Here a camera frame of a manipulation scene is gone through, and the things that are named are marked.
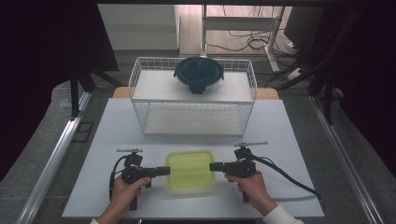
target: hand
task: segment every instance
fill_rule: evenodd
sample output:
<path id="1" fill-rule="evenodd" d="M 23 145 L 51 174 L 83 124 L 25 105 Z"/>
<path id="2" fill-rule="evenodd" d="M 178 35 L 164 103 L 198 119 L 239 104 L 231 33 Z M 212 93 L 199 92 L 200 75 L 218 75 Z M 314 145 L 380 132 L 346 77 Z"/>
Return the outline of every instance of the hand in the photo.
<path id="1" fill-rule="evenodd" d="M 225 178 L 237 182 L 239 191 L 244 191 L 247 194 L 250 204 L 264 217 L 277 207 L 277 204 L 265 188 L 261 172 L 256 171 L 253 176 L 245 178 L 226 174 Z"/>
<path id="2" fill-rule="evenodd" d="M 111 202 L 97 221 L 100 224 L 119 223 L 128 214 L 132 199 L 139 196 L 142 186 L 147 185 L 150 181 L 151 178 L 145 177 L 129 185 L 120 176 L 117 177 L 114 180 Z"/>

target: wire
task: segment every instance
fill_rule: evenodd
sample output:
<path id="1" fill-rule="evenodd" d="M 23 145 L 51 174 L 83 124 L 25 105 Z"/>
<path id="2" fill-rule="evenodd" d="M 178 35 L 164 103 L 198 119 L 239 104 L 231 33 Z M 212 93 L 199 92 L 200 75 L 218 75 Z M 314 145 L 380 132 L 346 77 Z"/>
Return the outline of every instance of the wire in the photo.
<path id="1" fill-rule="evenodd" d="M 309 191 L 309 192 L 315 194 L 315 195 L 318 197 L 318 199 L 321 200 L 321 195 L 320 195 L 319 192 L 317 192 L 316 190 L 311 189 L 311 188 L 307 187 L 306 185 L 304 185 L 304 184 L 298 182 L 297 180 L 293 179 L 291 176 L 289 176 L 288 174 L 286 174 L 286 172 L 284 172 L 282 169 L 280 169 L 279 167 L 277 167 L 273 162 L 266 161 L 265 159 L 260 158 L 260 157 L 257 157 L 257 156 L 255 156 L 255 155 L 253 155 L 253 154 L 251 154 L 251 153 L 246 153 L 246 152 L 242 152 L 242 153 L 245 154 L 245 158 L 246 158 L 247 160 L 259 161 L 259 162 L 261 162 L 261 163 L 263 163 L 263 164 L 265 164 L 265 165 L 271 167 L 272 169 L 274 169 L 275 171 L 277 171 L 278 173 L 280 173 L 281 175 L 283 175 L 286 179 L 288 179 L 288 180 L 289 180 L 291 183 L 293 183 L 294 185 L 300 187 L 301 189 L 305 189 L 306 191 Z"/>
<path id="2" fill-rule="evenodd" d="M 117 166 L 119 165 L 120 161 L 122 161 L 123 159 L 126 159 L 127 156 L 122 156 L 121 158 L 119 158 L 116 162 L 116 164 L 114 165 L 113 171 L 111 172 L 110 175 L 110 180 L 108 181 L 108 197 L 111 201 L 111 196 L 113 195 L 113 188 L 114 188 L 114 179 L 116 178 L 116 174 L 119 172 L 116 172 Z"/>

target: metal rod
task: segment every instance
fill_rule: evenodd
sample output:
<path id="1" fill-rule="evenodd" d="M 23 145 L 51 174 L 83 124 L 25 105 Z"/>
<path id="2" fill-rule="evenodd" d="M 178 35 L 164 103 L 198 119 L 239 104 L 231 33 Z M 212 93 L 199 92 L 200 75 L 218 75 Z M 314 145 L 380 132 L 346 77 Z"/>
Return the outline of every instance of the metal rod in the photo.
<path id="1" fill-rule="evenodd" d="M 127 149 L 119 149 L 117 148 L 116 150 L 117 152 L 143 152 L 143 149 L 139 149 L 139 148 L 127 148 Z"/>
<path id="2" fill-rule="evenodd" d="M 261 143 L 239 143 L 235 144 L 235 147 L 248 147 L 248 146 L 258 146 L 258 145 L 268 145 L 267 141 L 261 142 Z"/>
<path id="3" fill-rule="evenodd" d="M 202 5 L 202 42 L 201 57 L 206 57 L 206 5 Z"/>
<path id="4" fill-rule="evenodd" d="M 352 188 L 354 189 L 358 197 L 358 200 L 361 203 L 361 207 L 363 208 L 363 211 L 368 217 L 370 223 L 373 224 L 384 223 L 382 217 L 378 212 L 375 202 L 372 196 L 370 195 L 370 192 L 361 181 L 361 177 L 358 175 L 358 172 L 353 166 L 352 161 L 348 157 L 347 151 L 344 149 L 341 140 L 338 138 L 338 135 L 334 127 L 326 122 L 326 118 L 321 113 L 323 108 L 320 102 L 318 101 L 318 97 L 309 96 L 309 100 L 317 112 L 320 123 L 322 124 L 325 133 L 329 137 L 329 140 L 332 143 L 332 148 L 334 149 L 334 152 L 337 155 L 338 160 L 341 163 L 341 166 L 344 168 L 346 177 L 348 178 Z"/>
<path id="5" fill-rule="evenodd" d="M 53 177 L 55 177 L 56 172 L 58 171 L 59 165 L 61 164 L 64 157 L 64 153 L 66 152 L 73 138 L 73 134 L 75 133 L 77 126 L 80 123 L 82 113 L 86 108 L 90 97 L 91 95 L 87 92 L 84 92 L 82 94 L 79 102 L 80 111 L 82 112 L 80 112 L 74 120 L 70 120 L 67 122 L 66 127 L 64 128 L 64 132 L 62 133 L 57 145 L 55 146 L 55 149 L 53 149 L 53 152 L 49 158 L 49 161 L 47 162 L 46 167 L 41 173 L 41 176 L 35 183 L 35 187 L 30 194 L 25 206 L 23 207 L 16 223 L 30 224 L 35 219 L 35 215 L 37 214 L 37 211 L 44 200 L 44 197 L 50 187 Z"/>

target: translucent lid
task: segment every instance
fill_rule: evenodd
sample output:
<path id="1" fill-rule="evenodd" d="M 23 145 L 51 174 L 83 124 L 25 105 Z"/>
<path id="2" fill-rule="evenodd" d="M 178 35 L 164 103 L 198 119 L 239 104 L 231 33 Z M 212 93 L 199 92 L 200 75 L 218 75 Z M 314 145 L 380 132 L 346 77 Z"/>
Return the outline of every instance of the translucent lid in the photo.
<path id="1" fill-rule="evenodd" d="M 172 152 L 166 156 L 171 174 L 166 177 L 170 189 L 210 186 L 215 175 L 209 170 L 214 157 L 209 150 Z"/>

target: white wire basket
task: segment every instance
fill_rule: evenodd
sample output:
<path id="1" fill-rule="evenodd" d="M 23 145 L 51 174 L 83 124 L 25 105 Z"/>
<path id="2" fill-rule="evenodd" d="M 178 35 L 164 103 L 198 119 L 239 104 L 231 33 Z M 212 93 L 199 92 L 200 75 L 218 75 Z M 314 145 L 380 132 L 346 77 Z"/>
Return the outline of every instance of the white wire basket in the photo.
<path id="1" fill-rule="evenodd" d="M 224 80 L 210 94 L 195 95 L 174 77 L 183 60 L 137 58 L 129 93 L 143 133 L 242 136 L 257 94 L 251 61 L 214 59 Z"/>

